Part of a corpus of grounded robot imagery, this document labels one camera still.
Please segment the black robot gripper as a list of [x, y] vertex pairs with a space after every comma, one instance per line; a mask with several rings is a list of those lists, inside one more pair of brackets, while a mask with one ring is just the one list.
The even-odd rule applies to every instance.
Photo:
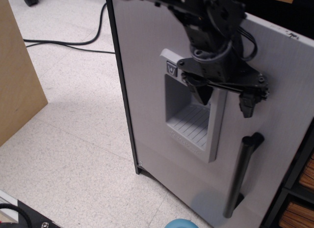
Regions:
[[194, 98], [207, 105], [213, 88], [239, 93], [244, 118], [251, 118], [255, 105], [269, 94], [267, 77], [238, 58], [232, 48], [217, 55], [191, 47], [192, 57], [177, 62], [182, 79]]

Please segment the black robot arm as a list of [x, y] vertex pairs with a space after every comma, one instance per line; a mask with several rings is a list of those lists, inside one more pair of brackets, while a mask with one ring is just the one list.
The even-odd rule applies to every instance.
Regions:
[[266, 76], [249, 65], [257, 54], [244, 55], [243, 38], [256, 40], [242, 26], [245, 5], [238, 0], [146, 0], [165, 6], [182, 24], [189, 39], [190, 58], [177, 62], [182, 80], [203, 105], [214, 88], [239, 94], [245, 118], [253, 115], [257, 103], [268, 97]]

